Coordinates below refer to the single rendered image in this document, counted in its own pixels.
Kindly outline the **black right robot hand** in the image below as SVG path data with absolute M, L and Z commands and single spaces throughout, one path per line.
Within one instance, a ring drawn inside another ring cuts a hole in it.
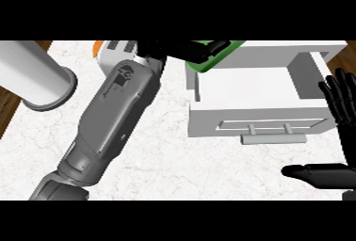
M 280 173 L 317 189 L 356 190 L 356 75 L 338 68 L 318 88 L 336 123 L 345 164 L 290 165 Z

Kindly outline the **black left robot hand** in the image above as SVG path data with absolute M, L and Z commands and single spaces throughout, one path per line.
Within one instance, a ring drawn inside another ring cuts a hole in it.
M 191 40 L 140 40 L 137 42 L 137 55 L 162 59 L 171 56 L 187 62 L 202 64 L 228 46 L 228 40 L 212 40 L 206 44 Z

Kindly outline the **orange object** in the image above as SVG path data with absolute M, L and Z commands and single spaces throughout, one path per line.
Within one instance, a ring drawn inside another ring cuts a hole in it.
M 91 49 L 91 55 L 92 55 L 92 57 L 95 57 L 97 56 L 97 54 L 98 54 L 98 50 L 100 50 L 100 47 L 101 47 L 101 45 L 103 45 L 103 40 L 95 40 L 94 41 L 94 44 L 92 44 L 92 49 Z

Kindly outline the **white cylinder with grey rim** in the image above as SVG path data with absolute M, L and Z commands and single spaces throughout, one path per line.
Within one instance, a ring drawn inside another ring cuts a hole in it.
M 33 40 L 0 40 L 0 86 L 24 106 L 38 112 L 52 110 L 72 97 L 76 85 L 76 75 Z

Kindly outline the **white open drawer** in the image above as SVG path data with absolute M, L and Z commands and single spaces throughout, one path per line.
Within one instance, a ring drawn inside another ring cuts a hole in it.
M 194 73 L 187 136 L 320 134 L 335 127 L 318 81 L 329 74 L 318 52 L 274 68 Z

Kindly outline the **white cabinet body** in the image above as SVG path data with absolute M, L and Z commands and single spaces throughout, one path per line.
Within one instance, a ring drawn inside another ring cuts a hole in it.
M 286 67 L 298 53 L 311 52 L 318 52 L 327 62 L 343 47 L 343 40 L 247 40 L 215 68 Z

